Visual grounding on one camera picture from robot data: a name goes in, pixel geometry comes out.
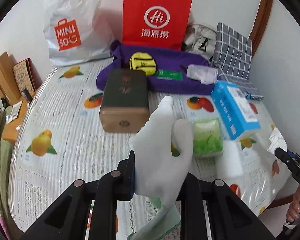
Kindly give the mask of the person right hand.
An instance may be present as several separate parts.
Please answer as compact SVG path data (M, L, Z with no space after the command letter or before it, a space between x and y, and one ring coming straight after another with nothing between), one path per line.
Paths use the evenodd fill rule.
M294 222L300 217L300 186L293 195L293 200L287 210L286 221Z

